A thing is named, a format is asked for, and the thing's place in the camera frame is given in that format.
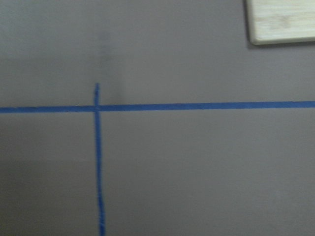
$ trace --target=vertical blue line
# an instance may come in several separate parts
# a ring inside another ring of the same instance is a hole
[[[97,201],[99,210],[99,235],[105,236],[105,210],[102,194],[102,143],[101,143],[101,123],[99,112],[99,84],[96,84],[94,92],[94,121],[95,121],[95,143],[96,143],[96,185]]]

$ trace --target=blue painter's tape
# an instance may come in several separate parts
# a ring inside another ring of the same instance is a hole
[[[93,112],[94,106],[3,107],[0,113]]]
[[[174,103],[100,106],[102,112],[167,111],[167,110],[219,110],[219,109],[269,109],[315,108],[315,101],[304,102],[225,102],[225,103]]]
[[[172,111],[172,110],[224,110],[224,109],[270,109],[270,108],[315,108],[315,101],[302,102],[225,102],[225,103],[170,103],[170,104],[134,104],[99,105],[99,112],[122,111]],[[56,107],[3,107],[1,113],[62,113],[94,112],[95,106],[56,106]]]
[[[99,210],[99,235],[105,236],[105,210],[102,193],[102,141],[101,141],[101,122],[99,112],[99,84],[95,87],[94,94],[94,121],[95,121],[95,151],[96,151],[96,186],[97,201]]]

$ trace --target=horizontal blue line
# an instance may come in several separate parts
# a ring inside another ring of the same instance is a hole
[[[167,110],[224,110],[224,109],[270,109],[270,108],[315,108],[315,101],[302,102],[223,102],[223,103],[174,103],[98,106],[100,112],[121,111],[167,111]],[[62,113],[94,112],[95,106],[56,107],[4,107],[0,113]]]
[[[305,102],[225,102],[225,103],[177,103],[100,106],[100,111],[165,111],[165,110],[219,110],[219,109],[268,109],[315,108],[315,101]]]
[[[93,112],[94,110],[94,106],[3,107],[0,108],[0,113]]]

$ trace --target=gray surface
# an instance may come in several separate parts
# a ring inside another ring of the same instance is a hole
[[[92,115],[1,114],[0,124],[0,235],[97,235]]]
[[[104,114],[109,235],[313,235],[314,115]]]
[[[249,46],[241,0],[0,2],[1,106],[314,100],[314,45]]]
[[[0,0],[0,107],[315,100],[314,44],[241,0]],[[103,113],[108,236],[311,236],[314,109]],[[0,235],[97,235],[92,114],[0,114]]]

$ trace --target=wooden board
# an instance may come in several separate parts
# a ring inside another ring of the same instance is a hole
[[[247,0],[251,43],[315,41],[315,0]]]

